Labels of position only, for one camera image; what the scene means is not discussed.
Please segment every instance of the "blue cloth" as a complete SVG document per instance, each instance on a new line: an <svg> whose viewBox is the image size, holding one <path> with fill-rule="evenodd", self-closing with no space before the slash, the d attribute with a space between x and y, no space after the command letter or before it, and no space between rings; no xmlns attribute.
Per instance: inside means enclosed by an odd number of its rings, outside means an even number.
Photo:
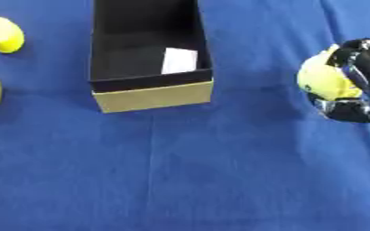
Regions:
<svg viewBox="0 0 370 231"><path fill-rule="evenodd" d="M204 0L211 104L102 115L89 0L0 0L0 231L370 231L370 125L317 115L308 57L370 37L370 0Z"/></svg>

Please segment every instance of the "white paper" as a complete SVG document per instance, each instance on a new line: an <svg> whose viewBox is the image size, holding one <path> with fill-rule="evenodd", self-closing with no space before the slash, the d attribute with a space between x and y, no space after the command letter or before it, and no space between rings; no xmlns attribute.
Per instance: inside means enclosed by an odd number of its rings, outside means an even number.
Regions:
<svg viewBox="0 0 370 231"><path fill-rule="evenodd" d="M183 73L197 68L198 52L185 49L167 48L165 50L162 74Z"/></svg>

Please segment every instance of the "open box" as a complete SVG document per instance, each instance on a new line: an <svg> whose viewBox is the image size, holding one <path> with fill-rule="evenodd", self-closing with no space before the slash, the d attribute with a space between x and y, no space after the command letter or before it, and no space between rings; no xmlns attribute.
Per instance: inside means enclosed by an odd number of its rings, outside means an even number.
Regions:
<svg viewBox="0 0 370 231"><path fill-rule="evenodd" d="M95 1L90 84L103 112L210 101L197 0Z"/></svg>

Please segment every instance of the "tan box exterior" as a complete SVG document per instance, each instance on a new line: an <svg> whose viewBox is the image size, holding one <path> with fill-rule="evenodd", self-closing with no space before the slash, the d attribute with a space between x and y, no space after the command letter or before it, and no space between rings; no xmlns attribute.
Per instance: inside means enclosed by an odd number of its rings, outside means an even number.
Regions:
<svg viewBox="0 0 370 231"><path fill-rule="evenodd" d="M214 80L163 88L93 92L104 113L210 102Z"/></svg>

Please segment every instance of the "box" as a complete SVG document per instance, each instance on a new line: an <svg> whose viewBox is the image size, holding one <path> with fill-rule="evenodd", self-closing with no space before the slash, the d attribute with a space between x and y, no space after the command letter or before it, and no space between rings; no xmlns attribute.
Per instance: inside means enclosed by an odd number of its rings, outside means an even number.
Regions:
<svg viewBox="0 0 370 231"><path fill-rule="evenodd" d="M90 84L105 113L210 101L197 0L96 0Z"/></svg>

